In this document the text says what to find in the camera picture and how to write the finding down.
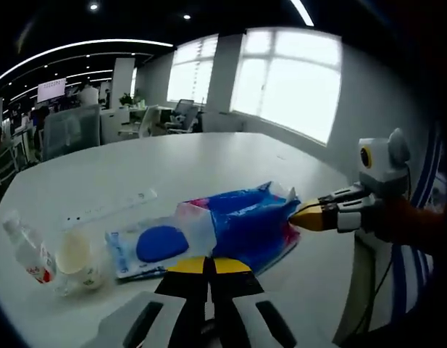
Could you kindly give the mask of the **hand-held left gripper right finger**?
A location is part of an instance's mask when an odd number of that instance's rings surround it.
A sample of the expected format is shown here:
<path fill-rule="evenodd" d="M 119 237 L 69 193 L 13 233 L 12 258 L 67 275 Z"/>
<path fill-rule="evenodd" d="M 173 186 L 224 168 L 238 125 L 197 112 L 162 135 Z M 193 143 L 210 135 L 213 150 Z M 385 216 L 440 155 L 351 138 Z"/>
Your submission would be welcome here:
<path fill-rule="evenodd" d="M 334 346 L 308 312 L 266 292 L 249 266 L 230 258 L 212 261 L 214 319 L 223 347 Z"/>

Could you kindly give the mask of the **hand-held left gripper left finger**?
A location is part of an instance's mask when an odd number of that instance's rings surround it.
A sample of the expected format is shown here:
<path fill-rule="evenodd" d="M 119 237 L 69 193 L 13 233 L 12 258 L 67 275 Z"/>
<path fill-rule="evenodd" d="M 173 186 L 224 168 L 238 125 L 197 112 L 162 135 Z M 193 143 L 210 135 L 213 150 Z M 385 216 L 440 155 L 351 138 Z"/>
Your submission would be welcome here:
<path fill-rule="evenodd" d="M 141 292 L 101 320 L 89 347 L 201 347 L 207 257 L 179 261 L 156 290 Z"/>

